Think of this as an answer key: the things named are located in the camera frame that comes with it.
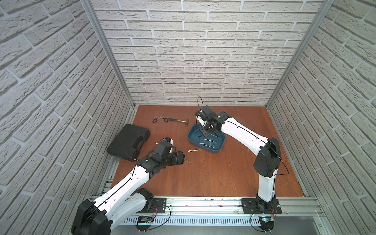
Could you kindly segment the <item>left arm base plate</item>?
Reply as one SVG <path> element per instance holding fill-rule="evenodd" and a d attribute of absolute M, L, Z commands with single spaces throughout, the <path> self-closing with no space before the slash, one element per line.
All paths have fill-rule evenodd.
<path fill-rule="evenodd" d="M 145 207 L 139 213 L 165 213 L 166 198 L 155 197 L 152 201 L 148 200 Z"/>

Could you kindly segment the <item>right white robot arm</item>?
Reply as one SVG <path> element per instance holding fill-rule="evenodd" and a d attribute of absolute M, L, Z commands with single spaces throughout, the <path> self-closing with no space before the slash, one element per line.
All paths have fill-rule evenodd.
<path fill-rule="evenodd" d="M 250 149 L 256 159 L 254 169 L 258 173 L 258 192 L 255 207 L 261 212 L 271 210 L 276 199 L 275 182 L 281 164 L 281 149 L 275 138 L 263 137 L 240 124 L 225 112 L 216 114 L 209 106 L 204 106 L 195 113 L 201 124 L 200 132 L 205 136 L 212 133 L 227 134 Z"/>

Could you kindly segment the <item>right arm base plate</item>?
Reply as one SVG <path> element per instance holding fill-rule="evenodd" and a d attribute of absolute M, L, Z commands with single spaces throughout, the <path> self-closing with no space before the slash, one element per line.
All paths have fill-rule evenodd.
<path fill-rule="evenodd" d="M 277 198 L 272 198 L 270 202 L 264 202 L 258 198 L 242 198 L 241 206 L 244 214 L 281 214 L 282 209 Z"/>

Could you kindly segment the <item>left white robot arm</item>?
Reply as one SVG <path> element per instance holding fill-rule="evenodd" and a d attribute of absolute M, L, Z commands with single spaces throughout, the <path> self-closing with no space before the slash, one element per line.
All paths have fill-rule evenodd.
<path fill-rule="evenodd" d="M 171 138 L 164 138 L 119 183 L 94 201 L 86 199 L 76 212 L 73 235 L 109 235 L 125 219 L 153 207 L 154 195 L 143 188 L 167 166 L 182 165 L 185 155 L 176 151 Z"/>

